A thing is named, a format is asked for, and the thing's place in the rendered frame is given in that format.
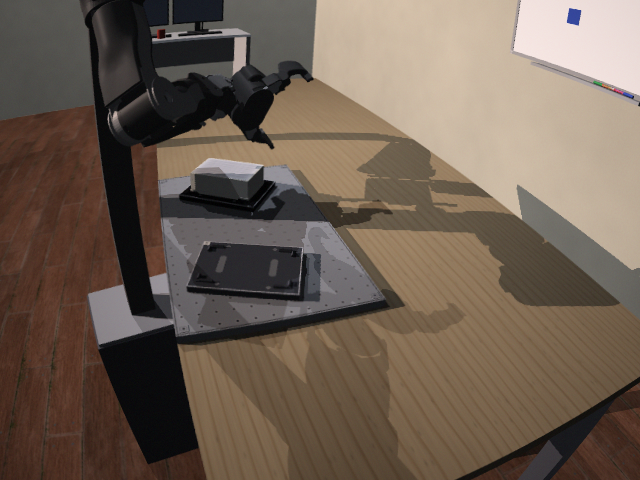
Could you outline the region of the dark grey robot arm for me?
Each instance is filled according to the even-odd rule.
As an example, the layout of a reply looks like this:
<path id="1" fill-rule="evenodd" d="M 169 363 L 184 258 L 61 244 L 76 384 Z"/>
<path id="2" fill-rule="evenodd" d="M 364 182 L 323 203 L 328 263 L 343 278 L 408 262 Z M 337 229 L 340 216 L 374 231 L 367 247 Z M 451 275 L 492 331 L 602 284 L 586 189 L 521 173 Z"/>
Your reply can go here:
<path id="1" fill-rule="evenodd" d="M 229 88 L 232 82 L 221 73 L 190 72 L 174 82 L 158 76 L 144 1 L 79 0 L 85 25 L 94 31 L 98 45 L 99 82 L 109 109 L 108 125 L 125 146 L 141 143 L 148 147 L 199 130 L 209 118 L 225 118 L 236 104 Z"/>

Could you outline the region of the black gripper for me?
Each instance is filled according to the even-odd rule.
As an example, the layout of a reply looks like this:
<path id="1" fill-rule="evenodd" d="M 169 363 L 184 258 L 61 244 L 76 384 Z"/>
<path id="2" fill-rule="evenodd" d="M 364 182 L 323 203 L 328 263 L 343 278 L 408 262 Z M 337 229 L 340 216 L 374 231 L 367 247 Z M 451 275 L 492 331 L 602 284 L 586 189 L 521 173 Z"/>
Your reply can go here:
<path id="1" fill-rule="evenodd" d="M 292 75 L 300 74 L 308 83 L 313 80 L 309 72 L 296 61 L 280 62 L 278 70 L 279 73 L 265 77 L 257 68 L 248 65 L 230 78 L 230 89 L 236 96 L 235 107 L 228 114 L 230 119 L 241 129 L 247 140 L 268 144 L 270 149 L 274 149 L 274 145 L 262 128 L 259 132 L 259 125 L 274 101 L 273 94 L 284 91 L 291 83 Z"/>

